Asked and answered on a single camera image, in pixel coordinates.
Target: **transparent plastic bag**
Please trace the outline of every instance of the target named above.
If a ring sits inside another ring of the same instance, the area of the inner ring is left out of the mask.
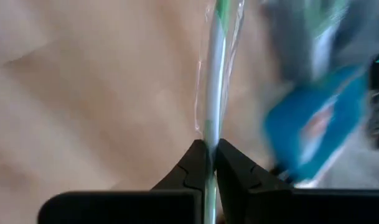
[[[243,23],[244,3],[244,0],[210,1],[205,11],[195,101],[195,128],[208,147],[204,223],[215,223],[217,182],[214,160]]]

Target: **plastic wrap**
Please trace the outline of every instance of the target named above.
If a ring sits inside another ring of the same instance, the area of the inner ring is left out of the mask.
[[[244,0],[208,2],[199,54],[195,128],[208,147],[204,223],[215,223],[214,160],[227,103],[229,79],[243,23]]]

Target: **beige carpet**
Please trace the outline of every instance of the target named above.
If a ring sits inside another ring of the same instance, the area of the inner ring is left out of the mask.
[[[67,190],[149,189],[194,129],[203,0],[0,1],[0,224]],[[261,119],[281,95],[255,1],[223,137],[271,164]]]

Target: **beige fabric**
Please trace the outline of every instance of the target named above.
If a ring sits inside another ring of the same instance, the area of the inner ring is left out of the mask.
[[[67,190],[148,189],[194,131],[204,1],[0,1],[0,224]],[[263,166],[281,94],[247,2],[223,135]]]

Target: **blue object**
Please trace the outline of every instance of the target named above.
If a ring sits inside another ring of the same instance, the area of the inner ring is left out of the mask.
[[[264,122],[268,139],[278,162],[296,181],[314,178],[364,115],[367,74],[362,71],[345,67],[318,84],[299,86],[268,113]],[[304,162],[307,127],[312,126],[310,120],[321,120],[315,119],[316,113],[328,118],[328,123],[322,131],[314,127],[321,136]]]

